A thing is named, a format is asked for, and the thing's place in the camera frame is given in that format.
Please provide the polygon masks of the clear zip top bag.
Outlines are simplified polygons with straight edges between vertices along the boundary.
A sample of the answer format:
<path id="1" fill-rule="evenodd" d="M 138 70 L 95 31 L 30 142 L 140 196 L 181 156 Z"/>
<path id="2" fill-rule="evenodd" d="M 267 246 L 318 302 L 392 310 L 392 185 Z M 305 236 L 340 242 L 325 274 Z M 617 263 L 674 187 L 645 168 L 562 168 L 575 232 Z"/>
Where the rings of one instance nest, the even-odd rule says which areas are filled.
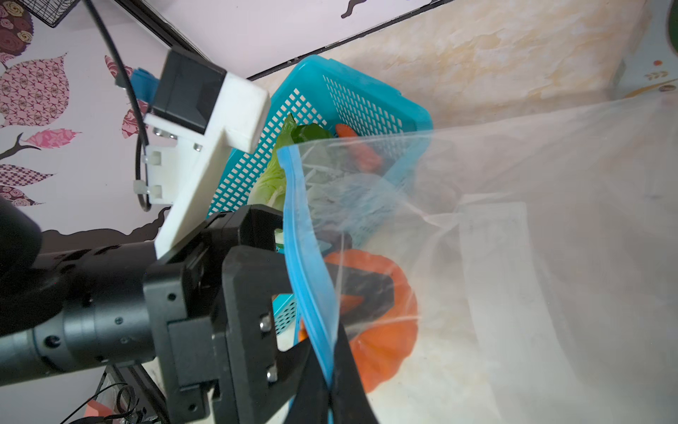
<path id="1" fill-rule="evenodd" d="M 382 423 L 677 420 L 677 97 L 430 132 L 403 271 L 418 338 Z M 334 372 L 338 327 L 302 335 Z"/>

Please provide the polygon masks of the teal plastic basket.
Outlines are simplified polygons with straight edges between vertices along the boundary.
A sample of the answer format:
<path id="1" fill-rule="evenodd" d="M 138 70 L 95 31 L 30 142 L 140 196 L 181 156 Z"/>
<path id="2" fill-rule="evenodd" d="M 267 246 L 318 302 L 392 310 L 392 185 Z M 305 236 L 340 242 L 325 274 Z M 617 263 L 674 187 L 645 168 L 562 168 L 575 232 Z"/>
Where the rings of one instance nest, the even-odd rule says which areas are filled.
<path id="1" fill-rule="evenodd" d="M 247 204 L 250 192 L 290 114 L 298 125 L 333 134 L 278 150 L 286 196 L 275 250 L 284 257 L 290 294 L 307 313 L 308 332 L 325 337 L 342 324 L 327 255 L 358 249 L 403 269 L 404 252 L 420 250 L 425 213 L 411 192 L 433 124 L 390 86 L 337 61 L 307 58 L 275 92 L 254 153 L 231 155 L 213 213 L 256 206 Z"/>

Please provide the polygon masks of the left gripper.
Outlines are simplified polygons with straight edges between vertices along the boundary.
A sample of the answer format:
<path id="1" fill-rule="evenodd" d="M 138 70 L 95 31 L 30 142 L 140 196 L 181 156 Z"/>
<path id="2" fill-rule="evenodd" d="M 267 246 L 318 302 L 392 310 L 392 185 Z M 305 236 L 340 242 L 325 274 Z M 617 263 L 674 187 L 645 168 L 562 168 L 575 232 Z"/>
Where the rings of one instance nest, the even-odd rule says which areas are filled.
<path id="1" fill-rule="evenodd" d="M 152 264 L 143 279 L 169 419 L 264 423 L 296 393 L 309 344 L 281 351 L 273 299 L 291 292 L 275 250 L 282 213 L 256 205 L 214 215 Z M 342 323 L 394 307 L 391 277 L 328 267 Z"/>

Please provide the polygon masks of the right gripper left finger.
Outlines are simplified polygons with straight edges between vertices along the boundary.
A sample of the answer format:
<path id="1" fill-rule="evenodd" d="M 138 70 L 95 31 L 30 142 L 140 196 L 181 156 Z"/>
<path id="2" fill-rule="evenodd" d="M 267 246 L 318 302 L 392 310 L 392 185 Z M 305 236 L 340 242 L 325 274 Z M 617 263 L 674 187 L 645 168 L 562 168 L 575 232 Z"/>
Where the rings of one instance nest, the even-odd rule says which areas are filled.
<path id="1" fill-rule="evenodd" d="M 285 424 L 329 424 L 329 390 L 314 351 L 309 353 Z"/>

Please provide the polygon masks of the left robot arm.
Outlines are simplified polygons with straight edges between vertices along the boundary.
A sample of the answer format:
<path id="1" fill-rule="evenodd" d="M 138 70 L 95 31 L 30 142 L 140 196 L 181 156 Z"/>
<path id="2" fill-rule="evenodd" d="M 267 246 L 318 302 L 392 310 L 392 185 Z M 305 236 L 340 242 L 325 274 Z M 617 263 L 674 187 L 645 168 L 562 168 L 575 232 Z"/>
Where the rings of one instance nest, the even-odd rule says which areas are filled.
<path id="1" fill-rule="evenodd" d="M 3 201 L 1 382 L 157 359 L 172 423 L 264 423 L 285 404 L 289 423 L 376 422 L 345 334 L 331 381 L 308 341 L 277 346 L 282 216 L 215 215 L 163 257 L 148 242 L 44 254 L 38 225 Z"/>

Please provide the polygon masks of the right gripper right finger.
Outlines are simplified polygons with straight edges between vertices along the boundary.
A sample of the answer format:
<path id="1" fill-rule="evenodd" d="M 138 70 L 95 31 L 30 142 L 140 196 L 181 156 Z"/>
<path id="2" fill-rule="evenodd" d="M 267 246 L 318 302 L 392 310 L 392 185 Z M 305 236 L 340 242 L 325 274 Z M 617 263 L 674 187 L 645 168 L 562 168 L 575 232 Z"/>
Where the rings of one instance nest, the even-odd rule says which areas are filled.
<path id="1" fill-rule="evenodd" d="M 335 424 L 378 424 L 369 404 L 346 331 L 339 324 L 334 353 L 330 409 Z"/>

